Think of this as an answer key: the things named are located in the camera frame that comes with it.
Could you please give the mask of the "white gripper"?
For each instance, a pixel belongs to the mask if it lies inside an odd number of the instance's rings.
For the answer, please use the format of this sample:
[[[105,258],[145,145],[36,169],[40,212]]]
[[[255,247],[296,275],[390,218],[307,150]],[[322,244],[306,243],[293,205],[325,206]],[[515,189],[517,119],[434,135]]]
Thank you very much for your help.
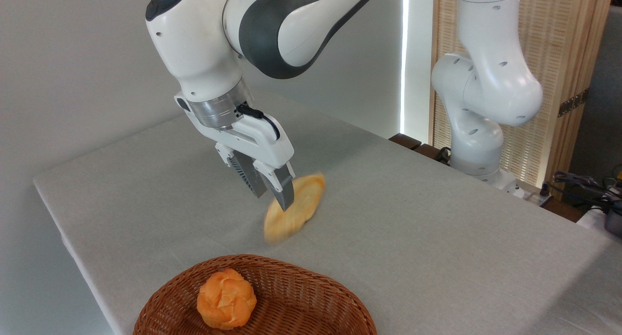
[[[175,96],[175,101],[195,128],[216,142],[216,151],[224,163],[236,171],[253,195],[260,198],[268,184],[282,211],[287,211],[294,202],[295,174],[289,162],[294,149],[278,121],[242,106],[242,113],[234,112],[237,120],[231,125],[206,127],[190,111],[189,102],[181,94]]]

